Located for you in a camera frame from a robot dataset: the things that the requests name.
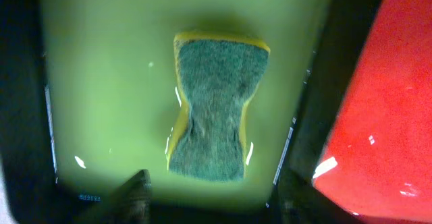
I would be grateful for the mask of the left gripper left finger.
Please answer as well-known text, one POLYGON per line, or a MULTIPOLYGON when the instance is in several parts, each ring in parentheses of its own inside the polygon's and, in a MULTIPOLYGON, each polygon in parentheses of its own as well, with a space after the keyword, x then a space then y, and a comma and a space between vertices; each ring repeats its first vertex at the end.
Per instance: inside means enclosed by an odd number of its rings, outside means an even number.
POLYGON ((74 218, 79 224, 148 224, 150 223, 151 179, 141 169, 102 201, 93 204, 74 218))

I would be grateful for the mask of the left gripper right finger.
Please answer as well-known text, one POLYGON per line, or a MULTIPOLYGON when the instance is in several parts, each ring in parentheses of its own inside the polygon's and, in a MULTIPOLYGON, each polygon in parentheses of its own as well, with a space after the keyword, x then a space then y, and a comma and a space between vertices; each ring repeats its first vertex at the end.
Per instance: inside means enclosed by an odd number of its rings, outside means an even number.
POLYGON ((358 219, 325 197, 291 169, 284 169, 277 185, 283 223, 358 224, 358 219))

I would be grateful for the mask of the yellow green sponge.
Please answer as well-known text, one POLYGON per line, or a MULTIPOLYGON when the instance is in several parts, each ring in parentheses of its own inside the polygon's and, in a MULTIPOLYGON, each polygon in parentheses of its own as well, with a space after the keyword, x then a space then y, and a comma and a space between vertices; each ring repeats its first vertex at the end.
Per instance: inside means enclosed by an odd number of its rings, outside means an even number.
POLYGON ((173 40, 180 114, 167 169, 206 181, 246 175, 246 113, 267 69, 270 48, 257 38, 181 32, 173 40))

